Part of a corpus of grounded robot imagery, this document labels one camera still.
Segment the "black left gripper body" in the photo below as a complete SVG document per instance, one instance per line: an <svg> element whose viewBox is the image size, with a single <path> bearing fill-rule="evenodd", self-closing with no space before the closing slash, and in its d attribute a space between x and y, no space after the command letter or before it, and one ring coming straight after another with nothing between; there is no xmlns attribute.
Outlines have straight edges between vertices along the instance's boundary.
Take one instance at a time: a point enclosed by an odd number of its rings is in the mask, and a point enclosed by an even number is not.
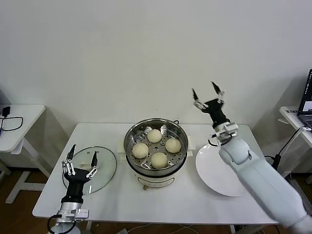
<svg viewBox="0 0 312 234"><path fill-rule="evenodd" d="M83 187L90 181L87 177L89 171L75 168L75 175L64 174L65 179L69 182L66 195L61 199L63 202L83 203Z"/></svg>

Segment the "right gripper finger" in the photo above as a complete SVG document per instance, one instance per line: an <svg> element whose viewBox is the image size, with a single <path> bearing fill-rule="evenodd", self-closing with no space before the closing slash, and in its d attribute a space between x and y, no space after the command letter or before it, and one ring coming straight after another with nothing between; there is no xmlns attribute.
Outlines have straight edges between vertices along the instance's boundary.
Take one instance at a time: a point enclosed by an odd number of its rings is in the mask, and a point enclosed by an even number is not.
<svg viewBox="0 0 312 234"><path fill-rule="evenodd" d="M199 100L194 89L192 89L192 92L193 92L194 106L198 109L207 109L208 105Z"/></svg>
<svg viewBox="0 0 312 234"><path fill-rule="evenodd" d="M214 88L215 92L217 93L218 97L213 99L211 102L223 104L224 103L224 99L223 99L224 91L222 91L220 89L220 87L216 83L214 83L213 81L212 81L212 85L213 85L213 88Z"/></svg>

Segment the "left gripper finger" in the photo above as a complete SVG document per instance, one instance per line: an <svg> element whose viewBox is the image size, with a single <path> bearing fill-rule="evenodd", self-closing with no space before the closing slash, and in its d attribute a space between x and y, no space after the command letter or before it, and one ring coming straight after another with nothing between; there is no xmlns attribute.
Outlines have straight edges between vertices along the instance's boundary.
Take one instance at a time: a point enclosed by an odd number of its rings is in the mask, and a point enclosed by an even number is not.
<svg viewBox="0 0 312 234"><path fill-rule="evenodd" d="M72 164L72 159L74 157L76 145L74 144L67 154L66 159L62 161L62 168L64 174L68 174L69 176L74 176L76 174L74 166Z"/></svg>
<svg viewBox="0 0 312 234"><path fill-rule="evenodd" d="M87 178L93 178L94 175L97 173L99 170L98 166L98 157L97 157L97 151L94 152L92 161L91 161L91 171L86 175Z"/></svg>

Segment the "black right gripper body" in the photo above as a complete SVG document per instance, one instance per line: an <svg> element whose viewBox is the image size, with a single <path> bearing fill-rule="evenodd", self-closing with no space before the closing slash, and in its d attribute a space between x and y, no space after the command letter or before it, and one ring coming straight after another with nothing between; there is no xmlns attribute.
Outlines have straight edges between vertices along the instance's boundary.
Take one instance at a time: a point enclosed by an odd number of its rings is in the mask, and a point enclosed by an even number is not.
<svg viewBox="0 0 312 234"><path fill-rule="evenodd" d="M206 107L203 110L203 113L209 114L212 121L213 121L213 127L216 127L223 123L230 123L231 121L226 118L224 113L222 112L223 102L219 103L218 99L215 98L213 100L207 101L204 103L208 107Z"/></svg>

